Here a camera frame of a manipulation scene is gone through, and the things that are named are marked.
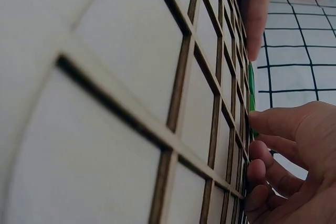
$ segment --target green object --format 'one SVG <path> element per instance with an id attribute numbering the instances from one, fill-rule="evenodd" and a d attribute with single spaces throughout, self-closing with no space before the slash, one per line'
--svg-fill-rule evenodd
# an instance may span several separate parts
<path id="1" fill-rule="evenodd" d="M 250 86 L 250 92 L 255 97 L 256 95 L 255 95 L 255 85 L 254 85 L 254 72 L 253 72 L 253 67 L 251 63 L 248 65 L 248 82 Z"/>
<path id="2" fill-rule="evenodd" d="M 255 99 L 255 85 L 254 85 L 254 72 L 252 64 L 248 65 L 248 81 L 250 86 L 250 111 L 256 110 L 256 99 Z M 259 135 L 254 129 L 251 129 L 253 136 L 257 137 Z"/>

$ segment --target laser-cut wooden panel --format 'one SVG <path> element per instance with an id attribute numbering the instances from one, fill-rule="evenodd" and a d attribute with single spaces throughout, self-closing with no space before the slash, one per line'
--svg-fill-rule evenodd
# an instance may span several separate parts
<path id="1" fill-rule="evenodd" d="M 204 179 L 178 164 L 167 224 L 198 222 L 201 216 L 204 183 Z"/>
<path id="2" fill-rule="evenodd" d="M 182 32 L 164 0 L 95 0 L 76 33 L 165 123 Z"/>
<path id="3" fill-rule="evenodd" d="M 50 187 L 57 188 L 53 200 L 66 202 L 61 206 L 65 214 L 50 207 L 41 224 L 64 223 L 70 215 L 83 224 L 243 221 L 249 88 L 236 0 L 87 0 L 80 15 L 71 17 L 78 18 L 71 20 L 74 25 L 65 29 L 66 35 L 39 51 L 48 52 L 47 63 L 39 75 L 41 86 L 35 87 L 39 91 L 29 90 L 34 97 L 29 96 L 31 108 L 23 115 L 27 127 L 16 126 L 15 137 L 27 131 L 4 223 L 34 219 L 39 224 L 36 205 L 25 203 L 31 200 L 41 205 L 39 211 L 46 209 L 53 201 L 37 192 Z M 48 90 L 41 77 L 53 79 L 59 70 L 65 82 L 74 81 L 61 95 L 55 87 Z M 45 92 L 53 96 L 45 98 Z M 76 102 L 69 105 L 66 95 L 72 92 Z M 41 109 L 42 99 L 46 103 Z M 48 107 L 61 101 L 60 108 Z M 50 123 L 55 115 L 66 119 L 50 130 L 44 127 L 40 134 L 47 141 L 42 141 L 43 136 L 33 134 L 39 126 L 36 114 L 39 123 Z M 53 127 L 60 131 L 49 137 Z M 41 148 L 35 141 L 52 147 L 61 140 L 62 146 L 53 148 L 59 155 L 48 155 L 50 150 L 34 155 Z M 89 157 L 85 143 L 94 146 Z M 64 168 L 67 160 L 57 157 L 69 153 L 73 159 Z M 52 169 L 33 178 L 40 170 L 36 167 L 51 166 L 51 158 Z M 101 170 L 107 164 L 109 169 Z M 62 176 L 44 179 L 51 171 Z M 29 185 L 39 185 L 31 193 L 19 183 L 24 175 L 31 179 Z M 121 205 L 116 208 L 109 198 Z"/>
<path id="4" fill-rule="evenodd" d="M 214 95 L 196 59 L 192 61 L 186 100 L 181 140 L 207 162 Z"/>
<path id="5" fill-rule="evenodd" d="M 23 136 L 7 221 L 146 223 L 159 159 L 159 148 L 53 70 Z"/>
<path id="6" fill-rule="evenodd" d="M 222 217 L 222 208 L 224 200 L 224 191 L 218 187 L 214 187 L 212 190 L 210 207 L 209 207 L 209 224 L 220 224 Z"/>
<path id="7" fill-rule="evenodd" d="M 219 135 L 216 146 L 215 171 L 226 178 L 229 155 L 230 127 L 221 113 L 219 117 Z"/>
<path id="8" fill-rule="evenodd" d="M 197 35 L 214 72 L 217 59 L 217 34 L 203 1 L 201 1 L 199 11 Z"/>

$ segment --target finger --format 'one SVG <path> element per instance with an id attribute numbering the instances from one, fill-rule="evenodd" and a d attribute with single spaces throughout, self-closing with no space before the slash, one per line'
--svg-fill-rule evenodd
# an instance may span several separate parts
<path id="1" fill-rule="evenodd" d="M 278 195 L 271 195 L 266 202 L 266 206 L 270 211 L 273 211 L 274 209 L 282 206 L 286 201 L 286 198 Z"/>
<path id="2" fill-rule="evenodd" d="M 264 135 L 281 136 L 295 141 L 297 130 L 307 116 L 314 111 L 309 104 L 296 108 L 272 108 L 264 112 L 251 111 L 251 127 Z"/>
<path id="3" fill-rule="evenodd" d="M 308 170 L 307 165 L 301 159 L 296 142 L 285 139 L 280 136 L 259 135 L 256 140 L 262 141 L 269 149 L 276 151 L 292 163 Z"/>
<path id="4" fill-rule="evenodd" d="M 246 29 L 248 58 L 257 59 L 267 21 L 269 0 L 241 0 L 241 13 Z"/>
<path id="5" fill-rule="evenodd" d="M 259 185 L 246 196 L 244 211 L 250 223 L 262 223 L 270 211 L 266 206 L 268 199 L 268 189 L 264 185 Z"/>
<path id="6" fill-rule="evenodd" d="M 264 162 L 266 180 L 278 193 L 290 197 L 299 191 L 303 185 L 303 180 L 297 178 L 276 162 L 263 142 L 252 142 L 249 152 L 252 159 L 260 159 Z"/>
<path id="7" fill-rule="evenodd" d="M 246 29 L 247 55 L 249 60 L 258 57 L 267 21 L 268 0 L 241 0 L 241 11 Z"/>

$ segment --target wooden slat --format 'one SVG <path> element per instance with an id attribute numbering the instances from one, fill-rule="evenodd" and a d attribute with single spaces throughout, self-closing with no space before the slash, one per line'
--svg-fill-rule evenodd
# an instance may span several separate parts
<path id="1" fill-rule="evenodd" d="M 212 179 L 208 179 L 205 182 L 204 193 L 203 193 L 203 204 L 202 204 L 202 210 L 201 210 L 201 219 L 199 221 L 201 224 L 206 224 L 208 221 L 211 193 L 214 189 L 214 186 L 215 186 L 215 183 Z"/>
<path id="2" fill-rule="evenodd" d="M 174 151 L 162 152 L 149 224 L 163 224 L 166 222 L 176 167 L 177 153 Z"/>

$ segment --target black grid lines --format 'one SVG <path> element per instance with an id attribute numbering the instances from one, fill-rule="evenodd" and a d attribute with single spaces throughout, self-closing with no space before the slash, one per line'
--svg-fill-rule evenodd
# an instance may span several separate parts
<path id="1" fill-rule="evenodd" d="M 257 61 L 259 109 L 299 106 L 314 100 L 335 104 L 335 1 L 272 2 L 263 52 Z"/>

